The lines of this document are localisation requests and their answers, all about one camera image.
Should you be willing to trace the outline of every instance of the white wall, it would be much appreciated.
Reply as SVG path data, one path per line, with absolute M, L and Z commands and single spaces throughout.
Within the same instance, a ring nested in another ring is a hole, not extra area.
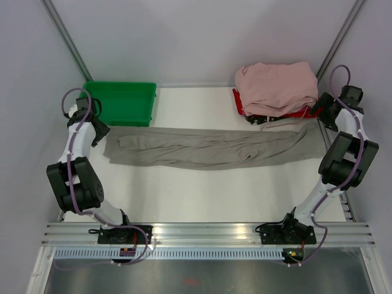
M 363 182 L 351 190 L 350 200 L 359 221 L 368 221 L 392 284 L 392 1 L 371 0 L 365 5 L 344 40 L 330 70 L 346 64 L 352 85 L 363 88 L 360 104 L 364 108 L 364 128 L 368 137 L 380 145 Z M 329 78 L 322 81 L 324 89 Z M 335 91 L 345 83 L 344 69 L 336 75 Z
M 354 0 L 54 0 L 95 80 L 227 86 L 243 65 L 316 72 Z
M 83 79 L 39 0 L 0 9 L 0 285 L 22 294 L 59 213 L 46 178 L 67 138 L 60 100 Z

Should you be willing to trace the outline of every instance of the pink shirt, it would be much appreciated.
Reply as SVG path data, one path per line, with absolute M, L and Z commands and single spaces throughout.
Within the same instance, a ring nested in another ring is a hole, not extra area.
M 235 84 L 247 116 L 279 117 L 296 112 L 312 107 L 319 94 L 308 62 L 244 66 L 237 71 Z

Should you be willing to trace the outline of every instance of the cloth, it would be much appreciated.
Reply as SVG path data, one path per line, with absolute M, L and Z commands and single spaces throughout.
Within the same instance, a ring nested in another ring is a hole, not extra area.
M 260 130 L 263 132 L 281 132 L 283 130 L 291 130 L 299 132 L 305 124 L 312 121 L 317 123 L 317 119 L 301 119 L 301 118 L 285 118 L 279 121 L 269 121 L 260 125 Z
M 235 75 L 235 85 L 246 116 L 279 117 L 297 112 L 313 107 L 319 94 L 307 62 L 244 66 Z
M 299 132 L 111 127 L 104 152 L 112 164 L 193 170 L 279 165 L 324 154 L 315 122 Z

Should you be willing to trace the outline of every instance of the metal pole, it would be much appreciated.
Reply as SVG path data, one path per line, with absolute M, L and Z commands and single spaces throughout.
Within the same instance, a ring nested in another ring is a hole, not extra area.
M 69 35 L 67 28 L 64 26 L 64 23 L 62 22 L 56 7 L 53 5 L 51 0 L 41 0 L 41 2 L 49 14 L 53 24 L 56 26 L 61 38 L 66 43 L 68 50 L 70 51 L 73 60 L 76 62 L 76 65 L 78 66 L 81 74 L 84 76 L 86 81 L 92 81 L 92 76 L 90 75 L 86 64 L 81 58 L 79 51 L 77 50 L 71 36 Z
M 350 13 L 347 15 L 347 18 L 344 21 L 339 33 L 337 34 L 335 40 L 332 43 L 332 46 L 326 55 L 320 69 L 317 72 L 317 80 L 320 81 L 324 76 L 328 66 L 331 64 L 332 59 L 335 57 L 336 52 L 338 51 L 339 47 L 341 46 L 343 40 L 345 39 L 351 25 L 356 20 L 357 16 L 360 14 L 364 4 L 367 0 L 356 0 L 353 7 L 351 8 Z
M 134 225 L 152 225 L 153 247 L 170 248 L 274 248 L 276 245 L 264 245 L 254 228 L 260 224 L 246 223 L 135 223 Z M 375 247 L 370 228 L 365 222 L 326 222 L 320 223 L 328 227 L 328 237 L 324 247 Z M 44 247 L 92 247 L 107 246 L 98 244 L 98 235 L 89 234 L 90 229 L 98 230 L 97 222 L 50 222 L 42 237 Z M 324 229 L 314 228 L 318 242 L 324 235 Z M 123 247 L 123 244 L 112 244 L 110 247 Z M 279 245 L 279 248 L 292 247 L 292 244 Z M 317 244 L 307 244 L 315 248 Z

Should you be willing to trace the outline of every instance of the gray pants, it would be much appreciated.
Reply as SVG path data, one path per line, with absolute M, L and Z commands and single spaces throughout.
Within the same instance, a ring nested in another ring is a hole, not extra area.
M 324 154 L 315 122 L 299 132 L 112 127 L 104 152 L 112 164 L 193 170 L 280 165 Z

